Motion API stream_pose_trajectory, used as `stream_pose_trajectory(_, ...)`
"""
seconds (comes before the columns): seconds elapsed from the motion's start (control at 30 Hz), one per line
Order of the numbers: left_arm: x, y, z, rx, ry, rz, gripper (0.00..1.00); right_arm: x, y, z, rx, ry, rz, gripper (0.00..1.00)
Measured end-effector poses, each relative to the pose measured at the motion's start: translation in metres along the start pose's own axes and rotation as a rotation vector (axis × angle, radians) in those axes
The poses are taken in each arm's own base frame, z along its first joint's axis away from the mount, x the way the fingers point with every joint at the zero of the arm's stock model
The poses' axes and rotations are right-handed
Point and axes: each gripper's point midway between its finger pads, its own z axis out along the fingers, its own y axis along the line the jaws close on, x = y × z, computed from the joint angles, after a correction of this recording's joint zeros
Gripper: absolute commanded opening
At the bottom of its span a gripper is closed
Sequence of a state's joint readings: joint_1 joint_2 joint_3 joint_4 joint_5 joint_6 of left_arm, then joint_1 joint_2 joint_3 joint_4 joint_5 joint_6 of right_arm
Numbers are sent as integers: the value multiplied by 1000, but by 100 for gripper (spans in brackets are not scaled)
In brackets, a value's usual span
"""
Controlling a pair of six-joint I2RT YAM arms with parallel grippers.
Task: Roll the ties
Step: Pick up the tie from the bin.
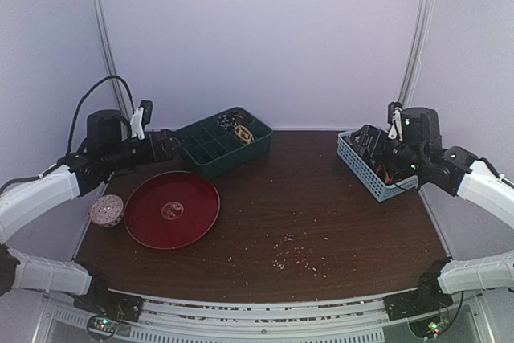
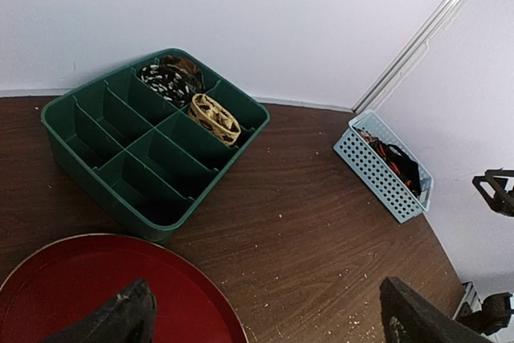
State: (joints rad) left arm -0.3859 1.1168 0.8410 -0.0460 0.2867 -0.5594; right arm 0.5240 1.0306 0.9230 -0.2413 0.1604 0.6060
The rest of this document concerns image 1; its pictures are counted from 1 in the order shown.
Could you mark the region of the orange navy striped tie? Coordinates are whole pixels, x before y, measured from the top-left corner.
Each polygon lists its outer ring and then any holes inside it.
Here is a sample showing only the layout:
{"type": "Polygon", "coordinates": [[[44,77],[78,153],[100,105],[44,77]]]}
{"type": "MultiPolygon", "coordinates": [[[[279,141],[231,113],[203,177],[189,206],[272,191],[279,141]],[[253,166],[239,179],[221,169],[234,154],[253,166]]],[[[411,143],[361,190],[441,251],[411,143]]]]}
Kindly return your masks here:
{"type": "Polygon", "coordinates": [[[387,186],[394,184],[394,176],[391,175],[385,166],[380,165],[376,168],[375,174],[381,179],[381,181],[387,186]]]}

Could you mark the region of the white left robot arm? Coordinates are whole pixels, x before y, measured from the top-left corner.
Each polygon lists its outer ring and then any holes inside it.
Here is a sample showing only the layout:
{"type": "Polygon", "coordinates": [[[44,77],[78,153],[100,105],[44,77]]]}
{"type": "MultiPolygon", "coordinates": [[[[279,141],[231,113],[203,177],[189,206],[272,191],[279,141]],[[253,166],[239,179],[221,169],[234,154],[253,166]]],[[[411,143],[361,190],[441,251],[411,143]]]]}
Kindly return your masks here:
{"type": "Polygon", "coordinates": [[[169,129],[145,130],[148,102],[126,120],[114,109],[87,118],[87,134],[75,151],[30,178],[15,178],[1,187],[1,293],[14,289],[61,292],[75,305],[99,314],[123,309],[108,289],[107,278],[92,267],[24,254],[9,248],[11,236],[49,210],[83,197],[122,170],[173,159],[183,139],[169,129]]]}

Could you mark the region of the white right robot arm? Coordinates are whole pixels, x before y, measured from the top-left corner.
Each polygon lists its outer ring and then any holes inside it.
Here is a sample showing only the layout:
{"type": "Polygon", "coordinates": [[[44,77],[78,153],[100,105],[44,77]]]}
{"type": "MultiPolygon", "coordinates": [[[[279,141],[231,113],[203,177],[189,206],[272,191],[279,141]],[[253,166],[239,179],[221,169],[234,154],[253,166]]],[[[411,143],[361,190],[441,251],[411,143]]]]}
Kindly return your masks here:
{"type": "MultiPolygon", "coordinates": [[[[513,224],[513,183],[485,157],[460,147],[443,147],[438,113],[431,108],[388,106],[384,130],[363,125],[341,134],[348,149],[349,168],[382,202],[387,194],[416,190],[430,183],[453,197],[471,202],[501,222],[513,224]]],[[[386,296],[390,320],[433,312],[452,305],[452,296],[467,291],[510,288],[513,254],[469,259],[446,258],[433,262],[413,291],[386,296]]]]}

